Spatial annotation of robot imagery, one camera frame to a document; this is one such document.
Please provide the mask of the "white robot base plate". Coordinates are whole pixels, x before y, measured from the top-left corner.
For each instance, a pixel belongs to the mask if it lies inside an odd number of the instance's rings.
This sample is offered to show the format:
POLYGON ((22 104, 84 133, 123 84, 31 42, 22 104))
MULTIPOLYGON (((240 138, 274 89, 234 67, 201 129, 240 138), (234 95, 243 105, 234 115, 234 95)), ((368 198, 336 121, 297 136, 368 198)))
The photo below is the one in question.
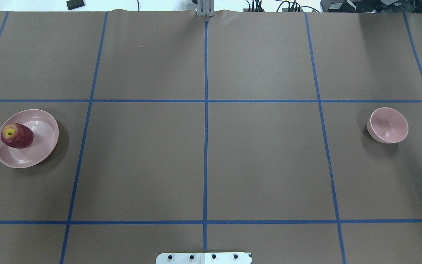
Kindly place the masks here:
POLYGON ((161 253, 156 264, 251 264, 252 255, 246 252, 186 252, 161 253))

